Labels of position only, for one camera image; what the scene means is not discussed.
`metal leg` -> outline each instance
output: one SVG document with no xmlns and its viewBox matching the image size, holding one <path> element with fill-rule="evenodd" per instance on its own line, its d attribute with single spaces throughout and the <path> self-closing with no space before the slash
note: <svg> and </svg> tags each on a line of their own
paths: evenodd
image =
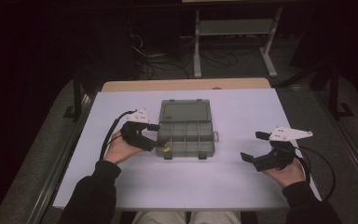
<svg viewBox="0 0 358 224">
<path fill-rule="evenodd" d="M 201 78 L 200 64 L 200 12 L 196 10 L 196 31 L 194 46 L 194 77 Z"/>
<path fill-rule="evenodd" d="M 268 69 L 268 73 L 271 77 L 276 77 L 278 75 L 275 70 L 274 64 L 272 63 L 269 57 L 269 49 L 271 48 L 272 40 L 274 39 L 281 13 L 282 13 L 282 8 L 278 7 L 275 12 L 273 23 L 271 24 L 271 28 L 269 29 L 268 41 L 264 47 L 260 48 L 260 52 L 261 55 L 263 56 L 264 64 L 266 65 Z"/>
</svg>

